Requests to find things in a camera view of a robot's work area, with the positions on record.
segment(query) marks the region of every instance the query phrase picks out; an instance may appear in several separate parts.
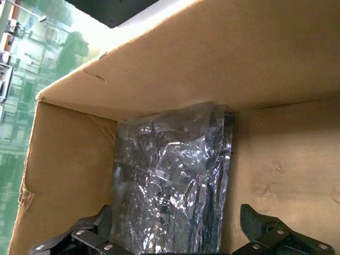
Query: metal rivet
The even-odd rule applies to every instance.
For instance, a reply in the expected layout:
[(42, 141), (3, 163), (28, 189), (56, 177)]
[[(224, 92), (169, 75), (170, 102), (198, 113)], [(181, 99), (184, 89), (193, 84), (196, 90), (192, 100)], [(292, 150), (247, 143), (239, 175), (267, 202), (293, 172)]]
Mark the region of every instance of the metal rivet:
[(261, 249), (261, 246), (259, 246), (257, 243), (253, 244), (252, 246), (255, 250)]
[(328, 246), (327, 245), (324, 245), (324, 244), (319, 244), (319, 247), (321, 249), (324, 249), (324, 250), (327, 250), (328, 249)]
[(113, 247), (113, 245), (112, 244), (108, 244), (107, 246), (105, 246), (104, 247), (104, 250), (109, 250), (109, 249), (111, 249)]
[(84, 232), (85, 232), (85, 230), (79, 230), (78, 232), (76, 232), (76, 235), (81, 235)]
[(44, 245), (39, 245), (39, 246), (36, 247), (36, 250), (39, 251), (39, 250), (41, 250), (43, 247), (45, 247), (45, 246), (44, 246)]

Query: cardboard box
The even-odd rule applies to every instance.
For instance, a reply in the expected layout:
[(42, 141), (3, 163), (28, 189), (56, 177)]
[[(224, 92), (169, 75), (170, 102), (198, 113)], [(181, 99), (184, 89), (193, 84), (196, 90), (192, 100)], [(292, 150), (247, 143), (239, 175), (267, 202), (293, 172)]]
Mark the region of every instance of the cardboard box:
[(203, 101), (238, 112), (222, 251), (242, 203), (340, 250), (339, 1), (173, 3), (37, 96), (9, 254), (110, 203), (117, 120)]

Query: plastic bag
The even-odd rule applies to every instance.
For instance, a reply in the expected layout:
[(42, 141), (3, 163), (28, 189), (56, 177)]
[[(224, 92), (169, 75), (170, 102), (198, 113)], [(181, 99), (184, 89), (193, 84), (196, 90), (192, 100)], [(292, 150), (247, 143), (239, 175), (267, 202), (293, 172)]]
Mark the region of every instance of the plastic bag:
[(213, 103), (118, 122), (112, 239), (134, 252), (217, 252), (235, 118)]

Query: clear plastic bag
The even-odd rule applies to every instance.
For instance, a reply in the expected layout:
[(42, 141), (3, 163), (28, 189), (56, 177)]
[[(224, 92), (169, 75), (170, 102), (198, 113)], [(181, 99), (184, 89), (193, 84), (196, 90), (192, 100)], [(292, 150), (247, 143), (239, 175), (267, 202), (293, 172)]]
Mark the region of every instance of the clear plastic bag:
[(213, 103), (119, 122), (112, 239), (134, 252), (216, 252), (235, 118)]

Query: cardboard flap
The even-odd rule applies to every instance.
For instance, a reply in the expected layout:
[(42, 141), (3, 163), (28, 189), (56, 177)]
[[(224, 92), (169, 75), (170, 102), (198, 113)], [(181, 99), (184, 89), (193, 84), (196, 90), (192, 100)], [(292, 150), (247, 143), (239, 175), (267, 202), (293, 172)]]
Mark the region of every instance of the cardboard flap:
[(38, 104), (10, 254), (27, 254), (111, 203), (115, 133), (114, 121)]
[(201, 101), (241, 111), (337, 97), (339, 4), (195, 1), (38, 97), (114, 120)]

